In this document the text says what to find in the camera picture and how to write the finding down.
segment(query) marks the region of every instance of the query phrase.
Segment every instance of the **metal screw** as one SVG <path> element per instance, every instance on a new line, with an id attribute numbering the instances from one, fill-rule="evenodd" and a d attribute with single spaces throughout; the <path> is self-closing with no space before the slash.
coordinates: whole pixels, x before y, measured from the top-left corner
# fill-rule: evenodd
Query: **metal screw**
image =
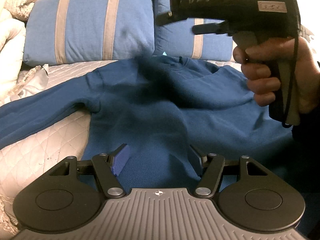
<path id="1" fill-rule="evenodd" d="M 211 190 L 207 187 L 196 188 L 196 193 L 200 196 L 207 196 L 211 193 Z"/>
<path id="2" fill-rule="evenodd" d="M 119 187 L 112 187 L 108 189 L 108 194 L 111 196 L 119 196 L 123 193 L 123 190 Z"/>

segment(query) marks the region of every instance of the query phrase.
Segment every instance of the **hand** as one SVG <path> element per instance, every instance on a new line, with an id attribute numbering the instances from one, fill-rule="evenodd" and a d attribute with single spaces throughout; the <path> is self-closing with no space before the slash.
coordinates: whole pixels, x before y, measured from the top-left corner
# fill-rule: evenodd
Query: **hand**
<path id="1" fill-rule="evenodd" d="M 254 92 L 254 100 L 259 106 L 267 106 L 275 101 L 273 91 L 280 89 L 281 83 L 278 78 L 270 77 L 271 72 L 266 65 L 249 63 L 248 60 L 292 59 L 293 47 L 292 38 L 270 38 L 245 51 L 239 47 L 233 50 L 233 57 L 241 64 L 241 70 L 248 78 L 248 88 Z M 302 37 L 299 38 L 295 77 L 298 85 L 299 112 L 307 114 L 320 103 L 320 68 L 307 40 Z"/>

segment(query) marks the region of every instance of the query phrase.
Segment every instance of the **blue pillow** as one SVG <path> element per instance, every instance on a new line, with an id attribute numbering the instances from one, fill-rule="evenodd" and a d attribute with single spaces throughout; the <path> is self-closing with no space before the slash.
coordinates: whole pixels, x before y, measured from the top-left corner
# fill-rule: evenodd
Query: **blue pillow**
<path id="1" fill-rule="evenodd" d="M 38 0 L 23 61 L 61 65 L 154 52 L 152 0 Z"/>
<path id="2" fill-rule="evenodd" d="M 155 15 L 170 11 L 170 0 L 155 0 Z M 172 57 L 191 57 L 203 60 L 230 61 L 232 37 L 226 34 L 193 35 L 191 27 L 196 24 L 219 23 L 221 20 L 187 19 L 164 26 L 155 25 L 155 52 Z"/>

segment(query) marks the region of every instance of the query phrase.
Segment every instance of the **lace fabric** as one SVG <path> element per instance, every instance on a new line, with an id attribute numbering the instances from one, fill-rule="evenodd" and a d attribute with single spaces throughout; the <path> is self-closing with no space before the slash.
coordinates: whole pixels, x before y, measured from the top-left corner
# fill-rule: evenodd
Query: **lace fabric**
<path id="1" fill-rule="evenodd" d="M 13 198 L 0 195 L 0 239 L 11 238 L 19 230 L 17 220 L 12 212 Z"/>

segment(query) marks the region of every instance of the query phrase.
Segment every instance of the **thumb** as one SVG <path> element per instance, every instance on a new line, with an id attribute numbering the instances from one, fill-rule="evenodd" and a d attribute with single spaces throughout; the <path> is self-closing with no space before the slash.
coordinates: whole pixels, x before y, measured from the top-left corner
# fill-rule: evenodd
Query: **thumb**
<path id="1" fill-rule="evenodd" d="M 294 39 L 270 38 L 267 41 L 245 50 L 249 59 L 268 61 L 274 59 L 291 59 L 293 57 Z"/>

